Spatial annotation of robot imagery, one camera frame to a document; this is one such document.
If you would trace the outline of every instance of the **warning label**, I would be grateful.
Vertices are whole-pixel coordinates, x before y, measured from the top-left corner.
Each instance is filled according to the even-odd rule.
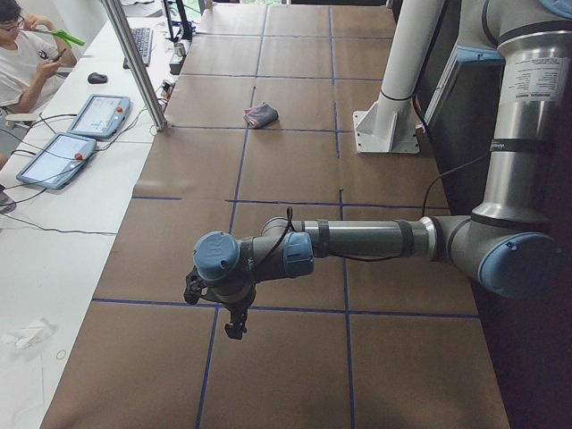
[[[500,92],[500,103],[554,101],[562,99],[569,58],[535,58],[508,64]]]

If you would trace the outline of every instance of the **tablet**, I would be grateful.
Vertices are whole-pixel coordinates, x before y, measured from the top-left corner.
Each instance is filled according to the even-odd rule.
[[[92,94],[81,107],[68,132],[94,139],[107,139],[119,129],[130,109],[125,96]]]
[[[94,139],[58,132],[16,175],[16,179],[42,188],[61,189],[96,151]]]

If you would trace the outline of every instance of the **green object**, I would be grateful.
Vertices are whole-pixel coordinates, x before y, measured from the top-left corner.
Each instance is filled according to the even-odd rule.
[[[46,29],[34,29],[32,31],[35,31],[37,33],[51,34],[52,36],[63,40],[69,47],[72,47],[72,43],[75,43],[76,45],[79,46],[84,46],[86,44],[86,42],[84,42],[80,38],[75,38],[74,36],[68,34],[68,32],[63,29],[55,29],[54,31],[48,31]]]

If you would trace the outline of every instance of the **black hair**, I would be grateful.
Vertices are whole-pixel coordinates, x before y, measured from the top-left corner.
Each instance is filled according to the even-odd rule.
[[[21,13],[21,7],[16,0],[0,0],[0,22],[17,20]]]

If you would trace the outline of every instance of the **white table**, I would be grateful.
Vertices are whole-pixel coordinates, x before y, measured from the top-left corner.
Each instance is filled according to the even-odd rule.
[[[146,26],[155,30],[155,47],[147,68],[154,88],[163,80],[175,80],[169,73],[172,47],[164,43],[161,21],[130,19],[132,28]],[[122,68],[122,61],[122,50],[108,22],[43,116],[75,114],[92,93],[115,94],[131,99],[130,115],[123,126],[129,125],[145,105],[131,72]],[[106,74],[108,82],[88,84],[91,72]],[[48,122],[55,131],[65,131],[71,120]],[[34,147],[43,147],[53,135],[45,124],[40,124],[29,131],[19,148],[37,151]],[[0,336],[41,317],[56,327],[51,337],[28,349],[16,350],[0,343],[0,429],[40,426],[154,135],[150,115],[144,112],[136,127],[122,134],[108,150],[97,153],[68,186],[22,202],[9,214],[45,228],[112,234],[41,231],[0,216]],[[0,183],[6,188],[20,184],[15,175],[28,161],[26,156],[12,156],[0,172]],[[20,186],[6,193],[19,201],[39,190]]]

